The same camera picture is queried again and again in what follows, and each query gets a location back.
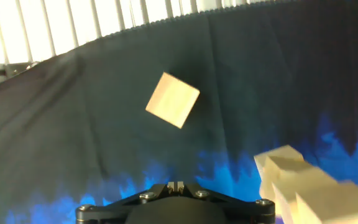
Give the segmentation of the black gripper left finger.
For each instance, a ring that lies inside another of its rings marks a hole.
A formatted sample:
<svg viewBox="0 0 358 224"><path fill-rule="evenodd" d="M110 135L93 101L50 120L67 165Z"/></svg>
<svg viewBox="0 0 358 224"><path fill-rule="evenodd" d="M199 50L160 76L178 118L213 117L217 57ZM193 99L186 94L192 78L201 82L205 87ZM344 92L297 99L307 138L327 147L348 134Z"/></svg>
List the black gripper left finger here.
<svg viewBox="0 0 358 224"><path fill-rule="evenodd" d="M154 184L148 190L139 192L105 206L85 204L75 210L76 224L102 223L103 220L125 219L138 205L153 202L168 196L176 191L176 183Z"/></svg>

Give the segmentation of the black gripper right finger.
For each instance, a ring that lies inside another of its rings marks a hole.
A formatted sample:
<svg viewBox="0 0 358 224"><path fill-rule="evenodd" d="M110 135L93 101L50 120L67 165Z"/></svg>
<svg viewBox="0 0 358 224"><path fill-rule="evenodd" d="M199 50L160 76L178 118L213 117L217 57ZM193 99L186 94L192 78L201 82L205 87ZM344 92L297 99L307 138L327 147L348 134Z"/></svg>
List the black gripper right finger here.
<svg viewBox="0 0 358 224"><path fill-rule="evenodd" d="M228 195L203 188L199 184L175 182L175 193L193 199L211 202L223 210L232 221L244 220L250 224L275 224L275 204L269 199L245 202Z"/></svg>

